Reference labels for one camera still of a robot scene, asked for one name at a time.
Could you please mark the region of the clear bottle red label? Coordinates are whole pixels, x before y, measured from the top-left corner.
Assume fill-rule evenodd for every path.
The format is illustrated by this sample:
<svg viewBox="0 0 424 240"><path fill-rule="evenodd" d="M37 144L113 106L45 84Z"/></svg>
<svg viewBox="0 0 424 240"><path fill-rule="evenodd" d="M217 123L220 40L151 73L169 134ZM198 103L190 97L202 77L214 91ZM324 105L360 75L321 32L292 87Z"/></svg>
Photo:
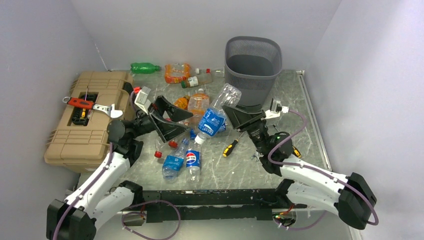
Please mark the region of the clear bottle red label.
<svg viewBox="0 0 424 240"><path fill-rule="evenodd" d="M178 143L175 139L164 142L160 137L155 139L155 151L154 157L157 159L162 158L165 148L170 147L172 149L176 149L178 147Z"/></svg>

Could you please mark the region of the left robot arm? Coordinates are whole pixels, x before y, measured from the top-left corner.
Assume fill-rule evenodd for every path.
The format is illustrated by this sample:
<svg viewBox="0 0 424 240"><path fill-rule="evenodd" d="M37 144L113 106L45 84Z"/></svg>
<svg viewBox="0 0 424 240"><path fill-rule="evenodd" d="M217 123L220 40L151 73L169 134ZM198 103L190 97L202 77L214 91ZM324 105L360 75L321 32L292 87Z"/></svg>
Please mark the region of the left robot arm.
<svg viewBox="0 0 424 240"><path fill-rule="evenodd" d="M136 138L156 132L166 143L185 133L183 120L193 113L158 96L147 111L138 110L133 120L114 119L107 126L109 152L99 167L64 200L55 199L47 208L46 238L92 240L97 231L119 211L137 210L147 204L143 187L125 180L105 196L121 175L140 157L144 143Z"/></svg>

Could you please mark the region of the pepsi plastic bottle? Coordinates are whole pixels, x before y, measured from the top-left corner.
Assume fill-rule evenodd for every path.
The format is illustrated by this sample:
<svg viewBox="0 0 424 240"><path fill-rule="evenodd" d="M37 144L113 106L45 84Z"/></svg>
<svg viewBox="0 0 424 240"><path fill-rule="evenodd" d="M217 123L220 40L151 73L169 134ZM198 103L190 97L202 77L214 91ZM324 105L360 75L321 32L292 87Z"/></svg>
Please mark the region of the pepsi plastic bottle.
<svg viewBox="0 0 424 240"><path fill-rule="evenodd" d="M185 165L189 181L199 182L201 177L201 145L191 140L185 153Z"/></svg>

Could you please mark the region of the crushed blue label bottle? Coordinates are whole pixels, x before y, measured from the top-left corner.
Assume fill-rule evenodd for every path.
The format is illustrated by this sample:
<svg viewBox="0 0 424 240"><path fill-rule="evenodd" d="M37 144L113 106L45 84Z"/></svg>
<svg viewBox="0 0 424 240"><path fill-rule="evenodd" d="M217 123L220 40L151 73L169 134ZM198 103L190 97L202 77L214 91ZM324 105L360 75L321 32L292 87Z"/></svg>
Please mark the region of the crushed blue label bottle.
<svg viewBox="0 0 424 240"><path fill-rule="evenodd" d="M162 177L166 181L173 181L178 177L184 160L186 158L186 151L189 146L189 140L183 138L178 145L177 149L168 154L162 165Z"/></svg>

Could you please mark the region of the clear bottle blue label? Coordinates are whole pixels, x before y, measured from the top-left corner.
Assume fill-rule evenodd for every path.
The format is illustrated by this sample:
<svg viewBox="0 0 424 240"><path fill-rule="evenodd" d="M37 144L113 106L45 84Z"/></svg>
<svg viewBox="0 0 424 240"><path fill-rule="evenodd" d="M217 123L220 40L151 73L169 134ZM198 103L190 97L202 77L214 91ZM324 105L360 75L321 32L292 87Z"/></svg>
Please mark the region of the clear bottle blue label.
<svg viewBox="0 0 424 240"><path fill-rule="evenodd" d="M202 145L208 138L216 135L227 119L223 106L235 107L241 96L242 92L238 88L229 83L224 84L198 124L199 133L194 139L197 144Z"/></svg>

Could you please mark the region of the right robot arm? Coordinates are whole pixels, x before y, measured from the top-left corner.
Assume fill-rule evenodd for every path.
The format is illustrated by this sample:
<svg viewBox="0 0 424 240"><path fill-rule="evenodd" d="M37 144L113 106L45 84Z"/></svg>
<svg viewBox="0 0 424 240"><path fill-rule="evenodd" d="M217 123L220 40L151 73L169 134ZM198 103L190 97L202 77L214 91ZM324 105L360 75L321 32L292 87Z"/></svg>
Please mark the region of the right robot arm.
<svg viewBox="0 0 424 240"><path fill-rule="evenodd" d="M304 129L306 118L287 106L271 106L267 111L252 107L222 107L229 122L235 130L246 133L255 149L255 158L269 174L282 177L283 180L275 190L276 203L287 208L292 205L316 207L326 213L337 215L345 224L364 230L367 225L380 223L375 210L377 198L365 178L353 172L350 175L325 170L310 164L295 154L293 134L280 131L273 135L268 133L266 120L277 118L282 113L299 116Z"/></svg>

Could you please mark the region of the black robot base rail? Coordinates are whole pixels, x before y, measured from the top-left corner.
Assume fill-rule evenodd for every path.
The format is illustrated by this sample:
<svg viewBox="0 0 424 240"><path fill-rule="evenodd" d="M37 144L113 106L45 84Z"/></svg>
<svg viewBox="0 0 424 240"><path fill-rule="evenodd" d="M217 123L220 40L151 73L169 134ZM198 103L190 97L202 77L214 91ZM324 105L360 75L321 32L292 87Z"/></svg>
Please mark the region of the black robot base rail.
<svg viewBox="0 0 424 240"><path fill-rule="evenodd" d="M133 210L144 210L148 223L177 220L255 219L270 221L292 206L273 188L144 190L133 200Z"/></svg>

